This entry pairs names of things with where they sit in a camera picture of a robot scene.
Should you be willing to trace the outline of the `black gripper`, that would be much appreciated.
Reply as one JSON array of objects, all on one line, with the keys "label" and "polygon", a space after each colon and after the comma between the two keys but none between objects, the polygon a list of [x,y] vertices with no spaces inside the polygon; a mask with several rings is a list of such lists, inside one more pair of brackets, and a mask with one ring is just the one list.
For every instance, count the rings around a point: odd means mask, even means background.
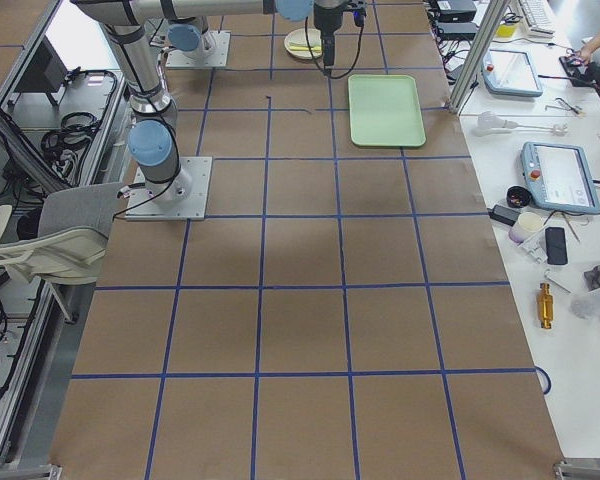
[{"label": "black gripper", "polygon": [[315,0],[314,26],[324,34],[324,66],[333,67],[335,62],[335,35],[342,26],[342,0]]}]

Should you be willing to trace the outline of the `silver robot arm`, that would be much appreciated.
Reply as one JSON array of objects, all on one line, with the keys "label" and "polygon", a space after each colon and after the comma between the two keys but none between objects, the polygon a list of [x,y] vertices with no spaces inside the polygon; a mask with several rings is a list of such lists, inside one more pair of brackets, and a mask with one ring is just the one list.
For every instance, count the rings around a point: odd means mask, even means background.
[{"label": "silver robot arm", "polygon": [[311,1],[76,1],[74,5],[104,29],[127,80],[137,119],[128,147],[144,176],[150,202],[159,206],[181,203],[190,195],[193,179],[180,160],[177,109],[151,53],[145,23],[169,21],[178,32],[172,44],[196,52],[204,44],[202,25],[209,15],[280,13],[297,21],[313,7]]}]

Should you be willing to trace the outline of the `person hand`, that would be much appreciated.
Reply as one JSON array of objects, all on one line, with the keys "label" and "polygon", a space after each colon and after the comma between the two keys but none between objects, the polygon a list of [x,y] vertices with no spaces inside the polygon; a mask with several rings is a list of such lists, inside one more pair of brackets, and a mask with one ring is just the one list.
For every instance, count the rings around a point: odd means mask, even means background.
[{"label": "person hand", "polygon": [[577,56],[585,63],[588,63],[591,59],[593,51],[588,45],[583,45],[582,48],[577,52]]}]

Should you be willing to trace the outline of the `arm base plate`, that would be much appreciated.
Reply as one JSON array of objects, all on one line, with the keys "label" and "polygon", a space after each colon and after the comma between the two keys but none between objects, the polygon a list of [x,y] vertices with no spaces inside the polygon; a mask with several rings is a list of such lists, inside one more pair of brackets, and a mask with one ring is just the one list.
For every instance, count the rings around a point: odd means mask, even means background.
[{"label": "arm base plate", "polygon": [[180,172],[172,183],[158,185],[146,182],[140,167],[128,196],[124,219],[128,221],[203,220],[209,196],[213,159],[186,156],[180,158]]},{"label": "arm base plate", "polygon": [[231,34],[207,30],[201,33],[192,25],[172,25],[168,31],[171,49],[166,67],[171,69],[225,68]]}]

